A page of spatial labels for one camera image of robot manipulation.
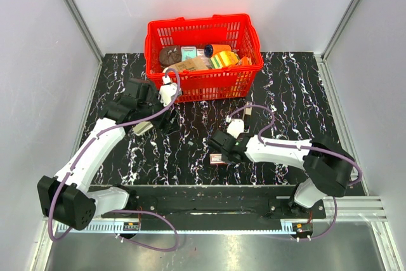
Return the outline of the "beige stapler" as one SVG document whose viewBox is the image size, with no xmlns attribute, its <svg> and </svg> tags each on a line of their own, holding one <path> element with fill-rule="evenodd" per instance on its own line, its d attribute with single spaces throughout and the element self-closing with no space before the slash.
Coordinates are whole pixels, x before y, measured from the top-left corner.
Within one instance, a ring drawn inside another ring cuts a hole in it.
<svg viewBox="0 0 406 271">
<path fill-rule="evenodd" d="M 133 132 L 136 136 L 141 136 L 152 128 L 153 124 L 150 121 L 140 122 L 133 127 Z"/>
</svg>

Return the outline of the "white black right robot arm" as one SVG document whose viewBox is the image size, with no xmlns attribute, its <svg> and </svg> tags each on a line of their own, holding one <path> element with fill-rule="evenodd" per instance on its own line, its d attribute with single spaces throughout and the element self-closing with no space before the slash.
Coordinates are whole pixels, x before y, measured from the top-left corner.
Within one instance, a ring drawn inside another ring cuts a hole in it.
<svg viewBox="0 0 406 271">
<path fill-rule="evenodd" d="M 304 217 L 325 197 L 344 197 L 355 166 L 352 156 L 326 136 L 290 141 L 249 133 L 234 137 L 217 130 L 209 146 L 228 163 L 271 162 L 305 171 L 307 179 L 297 185 L 288 203 L 289 212 L 297 218 Z"/>
</svg>

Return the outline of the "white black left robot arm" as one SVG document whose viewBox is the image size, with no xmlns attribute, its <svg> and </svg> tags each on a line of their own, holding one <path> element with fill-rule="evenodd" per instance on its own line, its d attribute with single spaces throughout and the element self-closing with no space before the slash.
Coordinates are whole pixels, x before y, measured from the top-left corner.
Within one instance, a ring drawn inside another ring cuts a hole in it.
<svg viewBox="0 0 406 271">
<path fill-rule="evenodd" d="M 113 148 L 133 126 L 147 124 L 164 131 L 171 123 L 169 106 L 180 94 L 180 86 L 169 77 L 158 91 L 150 83 L 130 79 L 125 90 L 107 103 L 88 138 L 71 160 L 53 177 L 43 176 L 37 190 L 41 209 L 50 221 L 83 230 L 96 216 L 116 210 L 131 217 L 138 208 L 124 187 L 90 191 L 90 185 Z"/>
</svg>

